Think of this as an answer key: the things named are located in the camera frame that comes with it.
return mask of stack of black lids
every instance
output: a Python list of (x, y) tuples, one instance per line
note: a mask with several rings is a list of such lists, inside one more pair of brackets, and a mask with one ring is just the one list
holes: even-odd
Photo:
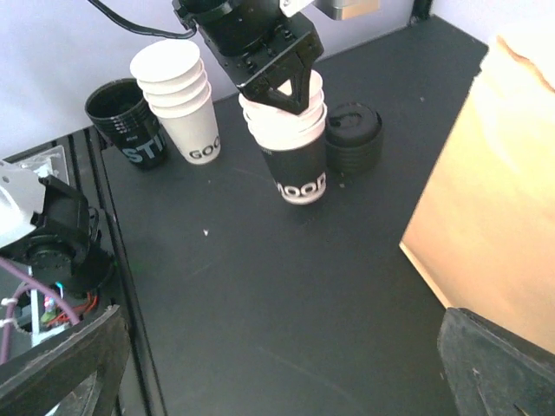
[(382, 154), (382, 118), (358, 102), (342, 104), (328, 113), (325, 137), (331, 170), (345, 174), (365, 172), (375, 166)]

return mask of white wall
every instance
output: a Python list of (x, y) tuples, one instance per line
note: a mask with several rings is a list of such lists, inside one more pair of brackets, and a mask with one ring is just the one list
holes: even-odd
[[(127, 19), (181, 31), (171, 0), (106, 0)], [(407, 24), (413, 0), (384, 0), (376, 13), (334, 22), (306, 10), (326, 55)], [(86, 0), (0, 1), (0, 158), (72, 133), (90, 122), (82, 108), (102, 83), (130, 76), (134, 54), (156, 42), (120, 29)], [(235, 90), (202, 38), (214, 98)]]
[(498, 28), (521, 19), (555, 18), (554, 0), (434, 0), (432, 14), (488, 43)]

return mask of white paper cup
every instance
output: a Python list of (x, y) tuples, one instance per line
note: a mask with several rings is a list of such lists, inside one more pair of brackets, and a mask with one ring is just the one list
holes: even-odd
[(187, 40), (166, 39), (141, 50), (129, 65), (139, 81), (169, 81), (194, 69), (200, 60), (200, 49)]
[(190, 71), (176, 78), (172, 78), (171, 80), (161, 82), (146, 82), (137, 80), (137, 84), (140, 89), (149, 94), (172, 94), (187, 88), (204, 73), (205, 64), (201, 59)]
[(201, 94), (206, 87), (208, 78), (203, 71), (200, 76), (188, 87), (183, 88), (177, 93), (171, 94), (149, 94), (143, 92), (145, 99), (156, 107), (175, 107), (186, 104), (197, 95)]
[(204, 165), (218, 157), (221, 145), (210, 82), (202, 94), (186, 104), (149, 106), (187, 162)]
[(268, 129), (253, 132), (277, 191), (290, 204), (307, 205), (326, 190), (326, 148), (323, 132), (328, 108), (323, 104), (320, 119), (300, 133), (279, 133)]
[[(311, 71), (310, 72), (310, 101), (309, 101), (308, 108), (314, 107), (316, 105), (315, 103), (313, 103), (313, 101), (318, 100), (318, 98), (316, 98), (316, 95), (318, 94), (318, 92), (322, 91), (322, 87), (323, 87), (322, 76), (314, 70)], [(282, 85), (278, 89), (284, 94), (287, 94), (287, 95), (291, 94), (291, 82), (287, 81), (284, 85)], [(259, 110), (259, 111), (265, 111), (265, 112), (271, 112), (271, 113), (276, 113), (281, 111), (283, 113), (287, 113), (284, 110), (280, 110), (279, 108), (270, 107), (264, 104), (247, 100), (245, 96), (242, 94), (239, 94), (239, 105), (247, 111)]]
[(277, 129), (279, 131), (301, 132), (306, 128), (312, 127), (318, 120), (323, 111), (323, 91), (317, 95), (318, 101), (314, 101), (315, 106), (309, 107), (300, 115), (283, 112), (259, 112), (257, 110), (243, 110), (243, 117), (254, 131), (260, 129)]

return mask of table surface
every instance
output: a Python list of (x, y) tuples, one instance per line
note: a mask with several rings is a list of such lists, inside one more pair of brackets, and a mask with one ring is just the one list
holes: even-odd
[(319, 62), (328, 106), (374, 106), (387, 135), (310, 206), (281, 200), (237, 97), (208, 166), (103, 152), (168, 414), (456, 414), (444, 309), (398, 244), (485, 53), (432, 18)]

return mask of brown paper bag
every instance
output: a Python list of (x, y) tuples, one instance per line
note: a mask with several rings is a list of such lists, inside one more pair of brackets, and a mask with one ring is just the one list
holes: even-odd
[(401, 248), (444, 306), (555, 354), (555, 30), (500, 32)]

